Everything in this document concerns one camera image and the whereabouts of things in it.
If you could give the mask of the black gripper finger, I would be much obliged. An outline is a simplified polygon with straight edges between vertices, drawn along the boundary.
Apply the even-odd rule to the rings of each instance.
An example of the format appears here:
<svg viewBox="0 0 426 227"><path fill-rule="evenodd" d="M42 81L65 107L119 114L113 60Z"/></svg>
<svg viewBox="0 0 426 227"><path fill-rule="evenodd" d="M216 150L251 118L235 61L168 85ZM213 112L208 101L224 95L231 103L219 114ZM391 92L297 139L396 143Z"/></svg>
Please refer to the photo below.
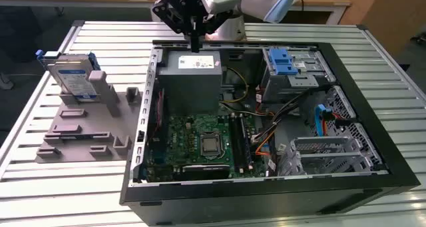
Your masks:
<svg viewBox="0 0 426 227"><path fill-rule="evenodd" d="M188 16L180 16L169 8L167 0L157 0L152 12L176 34L183 34L191 44L191 52L196 53L196 33Z"/></svg>
<svg viewBox="0 0 426 227"><path fill-rule="evenodd" d="M196 53L199 53L201 46L200 37L205 34L212 34L231 16L232 10L213 14L207 19L207 16L196 16Z"/></svg>

